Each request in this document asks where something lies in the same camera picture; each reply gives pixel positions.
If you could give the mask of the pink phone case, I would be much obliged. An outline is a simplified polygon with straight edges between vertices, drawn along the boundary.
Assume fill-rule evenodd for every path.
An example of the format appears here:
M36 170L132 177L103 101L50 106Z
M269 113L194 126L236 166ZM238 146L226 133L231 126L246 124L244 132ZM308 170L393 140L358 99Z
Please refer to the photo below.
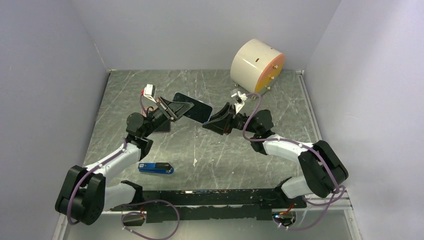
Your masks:
M142 110L141 110L141 114L142 114L142 116L144 116L144 117L146 117L149 113L151 113L152 111L154 110L154 107L153 106L149 106L149 107L144 107Z

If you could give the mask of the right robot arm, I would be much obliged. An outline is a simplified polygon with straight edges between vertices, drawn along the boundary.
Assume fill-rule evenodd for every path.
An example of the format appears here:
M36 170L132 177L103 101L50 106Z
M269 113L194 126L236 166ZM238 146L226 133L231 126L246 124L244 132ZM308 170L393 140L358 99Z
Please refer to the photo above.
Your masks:
M275 202L282 208L288 207L295 198L314 194L326 198L342 188L349 173L328 142L298 142L273 132L272 114L268 109L256 109L250 116L236 112L233 104L226 103L202 127L220 135L237 129L252 133L245 137L255 152L281 157L298 164L302 175L283 180L276 188Z

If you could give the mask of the dark blue-edged phone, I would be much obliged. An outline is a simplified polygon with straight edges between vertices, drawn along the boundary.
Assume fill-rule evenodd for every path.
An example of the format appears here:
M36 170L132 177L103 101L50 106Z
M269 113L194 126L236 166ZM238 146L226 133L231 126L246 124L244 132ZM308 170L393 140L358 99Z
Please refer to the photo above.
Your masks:
M193 97L185 95L181 92L175 93L175 95L173 96L173 101L174 102L189 102L194 104L194 106L184 114L185 117L201 124L204 124L210 120L210 117L213 111L212 106L200 100L194 99Z

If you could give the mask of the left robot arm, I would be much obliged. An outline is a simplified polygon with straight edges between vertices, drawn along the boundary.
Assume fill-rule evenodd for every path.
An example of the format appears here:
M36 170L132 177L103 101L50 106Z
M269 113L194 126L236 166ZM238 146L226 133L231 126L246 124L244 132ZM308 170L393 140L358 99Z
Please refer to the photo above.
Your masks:
M130 165L137 163L142 170L149 173L173 173L174 168L167 162L142 162L153 145L153 141L148 137L161 126L179 120L195 104L169 101L162 97L154 102L154 110L146 113L134 112L127 117L127 136L118 149L95 163L85 167L75 165L68 170L55 203L55 210L64 214L70 225L91 225L100 217L102 211L120 205L125 205L130 210L139 209L143 203L142 186L128 180L116 186L107 186L108 181Z

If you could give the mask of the black phone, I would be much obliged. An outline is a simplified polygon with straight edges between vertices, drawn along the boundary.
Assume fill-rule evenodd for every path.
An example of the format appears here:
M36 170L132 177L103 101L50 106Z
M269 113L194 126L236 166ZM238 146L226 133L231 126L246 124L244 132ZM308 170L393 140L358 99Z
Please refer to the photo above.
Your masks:
M171 122L166 121L162 125L160 125L158 128L156 128L153 132L154 133L169 133L171 131Z

